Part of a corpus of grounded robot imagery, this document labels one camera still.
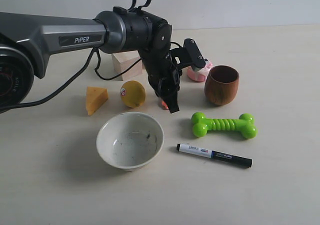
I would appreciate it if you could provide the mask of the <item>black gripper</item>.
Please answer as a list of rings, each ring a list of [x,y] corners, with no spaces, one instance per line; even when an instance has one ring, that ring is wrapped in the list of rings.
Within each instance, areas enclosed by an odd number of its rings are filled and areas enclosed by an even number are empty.
[[[178,112],[180,76],[172,62],[169,50],[141,49],[142,63],[147,71],[148,82],[155,94],[166,104],[171,114]]]

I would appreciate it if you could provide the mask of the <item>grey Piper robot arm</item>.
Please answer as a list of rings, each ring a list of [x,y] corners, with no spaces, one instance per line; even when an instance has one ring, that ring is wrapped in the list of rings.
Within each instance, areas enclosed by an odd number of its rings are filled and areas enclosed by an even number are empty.
[[[49,95],[24,102],[34,78],[42,79],[51,55],[90,49],[91,54],[137,51],[155,94],[179,110],[180,72],[172,60],[172,26],[139,10],[115,7],[94,19],[2,12],[0,14],[0,110],[41,105]]]

